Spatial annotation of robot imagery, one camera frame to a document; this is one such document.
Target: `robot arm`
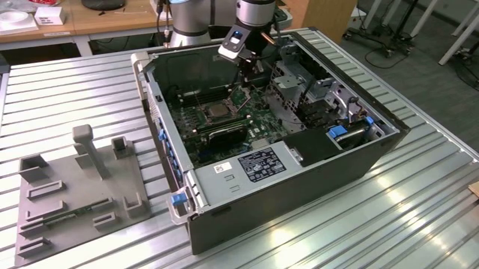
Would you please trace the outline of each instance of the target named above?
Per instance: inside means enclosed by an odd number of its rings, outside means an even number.
[[[239,0],[236,3],[236,23],[233,24],[219,53],[235,60],[240,53],[260,55],[268,41],[273,23],[275,0]]]
[[[171,47],[208,43],[209,25],[235,24],[236,0],[169,0],[169,3],[175,16]]]
[[[256,29],[269,28],[275,0],[169,0],[169,7],[175,17],[169,46],[180,47],[208,43],[209,25],[247,28],[255,38]]]

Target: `gray post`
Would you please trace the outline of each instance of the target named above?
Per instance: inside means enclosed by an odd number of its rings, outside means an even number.
[[[80,143],[84,147],[84,150],[90,158],[90,162],[93,163],[97,173],[100,174],[101,179],[109,177],[109,172],[102,163],[100,155],[97,154],[96,148],[93,146],[93,130],[88,124],[73,127],[72,130],[73,140],[76,143]]]

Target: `power supply label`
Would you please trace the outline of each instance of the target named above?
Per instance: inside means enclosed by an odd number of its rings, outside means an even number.
[[[252,182],[285,171],[285,167],[271,147],[237,158],[237,161]]]

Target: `wooden table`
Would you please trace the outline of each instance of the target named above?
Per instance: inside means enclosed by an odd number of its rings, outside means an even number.
[[[283,0],[292,15],[292,29],[313,26],[337,44],[357,0]]]
[[[69,0],[64,0],[60,6],[66,13],[64,25],[38,25],[37,31],[29,31],[12,35],[1,35],[0,50],[70,43],[72,36],[74,35],[74,27],[70,16]]]
[[[66,13],[64,25],[38,26],[37,31],[0,36],[0,50],[74,43],[80,55],[90,56],[90,40],[156,33],[156,14],[149,0],[127,0],[124,8],[102,15],[85,8],[81,0],[64,0],[60,6]],[[160,31],[164,26],[165,22],[160,21]]]

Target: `black cable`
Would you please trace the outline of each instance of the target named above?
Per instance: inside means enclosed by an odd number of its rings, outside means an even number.
[[[400,62],[403,62],[403,61],[407,59],[407,57],[409,57],[409,55],[405,55],[404,58],[401,58],[401,59],[400,59],[397,62],[395,62],[392,65],[389,65],[389,66],[379,66],[379,65],[373,64],[373,63],[369,61],[369,59],[367,58],[367,56],[369,56],[371,53],[379,51],[380,49],[383,49],[383,47],[371,50],[371,51],[369,51],[368,53],[365,53],[365,55],[364,55],[364,60],[367,61],[367,63],[368,63],[369,65],[372,65],[373,67],[376,67],[376,68],[380,68],[380,69],[391,69],[391,68],[393,68],[393,66],[396,66]]]
[[[161,5],[161,8],[160,8],[160,4],[159,4],[160,2],[161,2],[161,0],[157,0],[157,2],[156,2],[156,13],[157,13],[157,15],[156,15],[156,32],[157,32],[156,41],[157,41],[159,45],[161,45],[161,42],[160,42],[160,39],[159,39],[159,35],[161,34],[160,31],[159,31],[159,16],[160,16],[161,11],[163,11],[163,5]]]
[[[279,22],[277,22],[275,14],[272,15],[272,22],[275,24],[275,29],[276,29],[276,34],[277,34],[277,41],[276,42],[279,43],[279,46],[281,46],[281,31],[279,29]]]
[[[388,3],[388,6],[385,7],[385,10],[384,10],[384,13],[383,13],[383,15],[381,15],[381,18],[379,19],[379,22],[380,22],[380,23],[383,22],[383,19],[384,19],[384,17],[385,17],[385,14],[387,14],[388,11],[389,11],[389,7],[391,7],[393,1],[395,1],[395,0],[391,0],[391,2]]]
[[[477,76],[473,74],[472,70],[464,65],[464,63],[460,61],[460,59],[455,59],[456,62],[460,64],[461,67],[464,67],[464,69],[467,70],[467,72],[473,76],[475,78],[475,81],[477,82],[479,81],[479,78]],[[459,68],[457,67],[453,67],[453,70],[456,71],[456,76],[457,78],[460,79],[460,81],[467,85],[469,86],[475,91],[479,91],[477,87],[475,85],[472,85],[464,78],[463,76],[460,75],[459,73]]]
[[[100,47],[102,47],[104,49],[109,50],[110,52],[120,52],[122,51],[125,48],[127,48],[127,44],[128,44],[128,41],[129,41],[129,36],[127,37],[127,40],[125,40],[125,44],[122,45],[122,48],[120,50],[114,50],[104,45],[101,45],[100,43],[94,42]]]
[[[101,42],[101,41],[96,41],[96,42],[98,42],[98,43],[101,43],[101,44],[108,44],[108,43],[110,43],[113,41],[113,38],[110,38],[106,42]]]
[[[167,2],[167,30],[168,30],[168,36],[169,36],[169,0],[165,0]]]
[[[357,4],[356,4],[356,9],[357,9],[357,15],[359,15],[359,20],[360,20],[359,31],[365,31],[364,20],[361,19],[360,9],[359,9],[359,0],[357,0]]]
[[[315,77],[312,77],[312,79],[311,79],[309,82],[308,82],[308,85],[305,86],[305,90],[303,91],[303,93],[301,93],[300,96],[299,96],[296,109],[299,108],[299,105],[301,104],[301,102],[303,102],[303,100],[304,100],[304,98],[305,98],[305,95],[307,95],[307,93],[309,92],[309,90],[311,90],[311,88],[312,88],[315,82],[316,82],[316,79],[315,79]]]

